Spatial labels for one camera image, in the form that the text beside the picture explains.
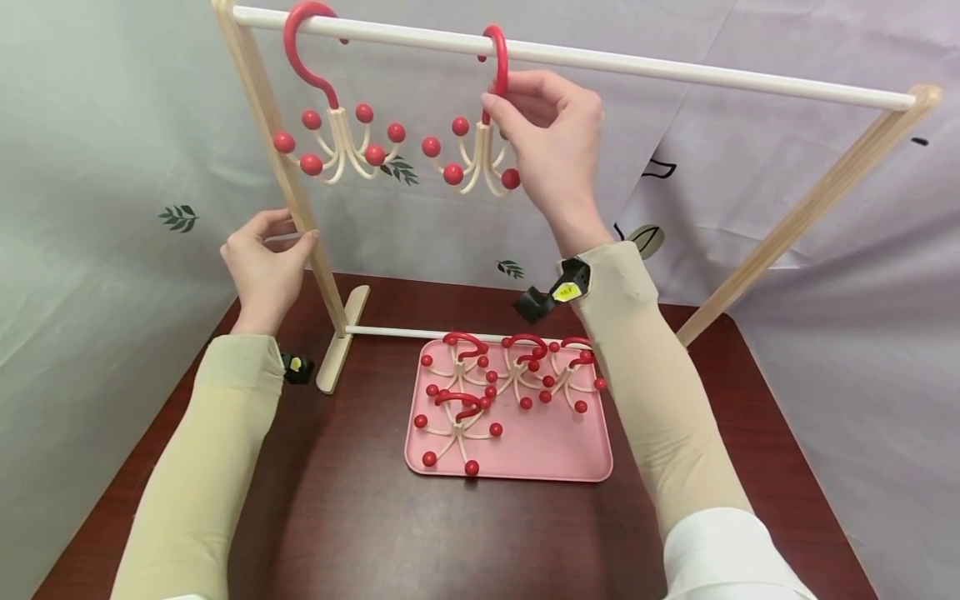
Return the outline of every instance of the wooden table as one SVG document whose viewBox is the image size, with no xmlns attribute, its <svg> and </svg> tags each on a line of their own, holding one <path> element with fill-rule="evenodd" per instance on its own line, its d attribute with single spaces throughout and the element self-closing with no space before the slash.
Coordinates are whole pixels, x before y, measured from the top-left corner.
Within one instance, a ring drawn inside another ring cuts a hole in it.
<svg viewBox="0 0 960 600">
<path fill-rule="evenodd" d="M 512 334 L 515 292 L 369 283 L 362 324 Z M 323 356 L 331 335 L 310 280 L 278 335 Z M 692 312 L 664 306 L 676 329 Z M 236 306 L 218 327 L 229 330 Z M 534 328 L 582 334 L 568 310 Z M 230 555 L 231 598 L 662 598 L 653 507 L 612 400 L 613 473 L 598 485 L 422 477 L 403 460 L 423 341 L 359 337 L 333 397 L 288 386 Z M 874 598 L 736 325 L 691 347 L 744 487 L 780 551 L 821 598 Z M 150 469 L 186 406 L 196 364 L 36 598 L 106 598 Z"/>
</svg>

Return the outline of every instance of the green leaf pattern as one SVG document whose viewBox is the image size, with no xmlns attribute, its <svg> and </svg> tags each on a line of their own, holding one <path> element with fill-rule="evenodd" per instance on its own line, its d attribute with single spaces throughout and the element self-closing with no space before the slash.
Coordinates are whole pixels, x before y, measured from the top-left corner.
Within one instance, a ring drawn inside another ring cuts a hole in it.
<svg viewBox="0 0 960 600">
<path fill-rule="evenodd" d="M 396 155 L 396 158 L 387 164 L 381 164 L 380 170 L 387 175 L 394 176 L 397 181 L 403 181 L 407 185 L 420 185 L 414 168 L 404 161 L 403 156 Z"/>
<path fill-rule="evenodd" d="M 163 225 L 169 226 L 171 231 L 186 233 L 193 229 L 197 224 L 197 213 L 187 204 L 172 204 L 163 209 L 163 212 L 157 215 L 163 219 Z"/>
<path fill-rule="evenodd" d="M 496 270 L 514 279 L 523 279 L 523 268 L 513 260 L 498 260 Z"/>
</svg>

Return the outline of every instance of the wooden frame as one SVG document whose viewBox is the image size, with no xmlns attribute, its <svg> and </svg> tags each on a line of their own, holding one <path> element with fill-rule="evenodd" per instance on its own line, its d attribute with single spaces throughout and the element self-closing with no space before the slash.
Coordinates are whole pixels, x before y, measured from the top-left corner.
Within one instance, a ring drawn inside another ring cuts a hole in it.
<svg viewBox="0 0 960 600">
<path fill-rule="evenodd" d="M 227 48 L 240 75 L 247 101 L 250 103 L 253 120 L 260 131 L 276 181 L 290 207 L 297 230 L 316 229 L 317 224 L 310 209 L 309 199 L 300 185 L 299 171 L 292 161 L 286 160 L 274 149 L 273 134 L 283 131 L 283 127 L 256 40 L 250 28 L 239 25 L 234 18 L 235 0 L 212 0 L 212 3 L 217 22 L 227 42 Z M 884 111 L 681 327 L 677 336 L 685 346 L 693 342 L 717 317 L 749 290 L 767 268 L 800 239 L 817 219 L 863 180 L 871 169 L 883 160 L 890 149 L 940 102 L 941 98 L 940 87 L 932 84 L 915 85 L 908 93 L 916 99 L 913 107 L 903 112 Z M 370 287 L 364 285 L 353 289 L 345 306 L 320 241 L 309 262 L 317 284 L 320 286 L 334 329 L 333 339 L 330 341 L 317 375 L 317 386 L 323 393 L 332 394 L 336 387 L 340 371 L 347 359 L 353 337 L 352 329 L 362 329 L 360 331 L 362 333 L 420 338 L 436 337 L 439 333 L 357 327 Z"/>
</svg>

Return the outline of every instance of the beige sleeve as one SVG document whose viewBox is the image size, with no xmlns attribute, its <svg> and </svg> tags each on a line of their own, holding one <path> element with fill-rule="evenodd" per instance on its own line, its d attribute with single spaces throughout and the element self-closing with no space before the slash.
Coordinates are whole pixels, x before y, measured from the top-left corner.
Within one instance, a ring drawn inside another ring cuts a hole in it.
<svg viewBox="0 0 960 600">
<path fill-rule="evenodd" d="M 190 406 L 140 500 L 111 598 L 227 598 L 233 530 L 283 373 L 272 337 L 210 343 Z"/>
<path fill-rule="evenodd" d="M 574 309 L 657 507 L 660 535 L 709 508 L 752 513 L 700 375 L 660 314 L 657 288 L 636 246 L 601 246 L 578 258 L 590 266 L 590 283 Z"/>
</svg>

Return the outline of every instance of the right hand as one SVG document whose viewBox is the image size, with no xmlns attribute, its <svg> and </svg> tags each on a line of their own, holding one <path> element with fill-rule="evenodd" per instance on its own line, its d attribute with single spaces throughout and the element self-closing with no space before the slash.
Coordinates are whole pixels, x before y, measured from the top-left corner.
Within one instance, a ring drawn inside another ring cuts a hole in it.
<svg viewBox="0 0 960 600">
<path fill-rule="evenodd" d="M 561 254 L 612 242 L 593 200 L 600 96 L 553 71 L 511 71 L 506 95 L 488 93 L 481 101 L 513 145 L 523 189 L 553 229 Z"/>
</svg>

